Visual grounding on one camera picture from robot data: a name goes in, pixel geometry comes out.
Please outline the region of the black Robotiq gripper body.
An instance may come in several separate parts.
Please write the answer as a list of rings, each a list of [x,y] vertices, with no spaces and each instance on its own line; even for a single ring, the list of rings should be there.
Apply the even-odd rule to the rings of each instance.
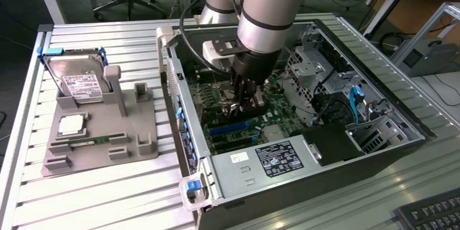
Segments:
[[[232,80],[250,80],[256,84],[264,83],[272,74],[281,50],[270,53],[253,51],[238,53],[232,64]]]

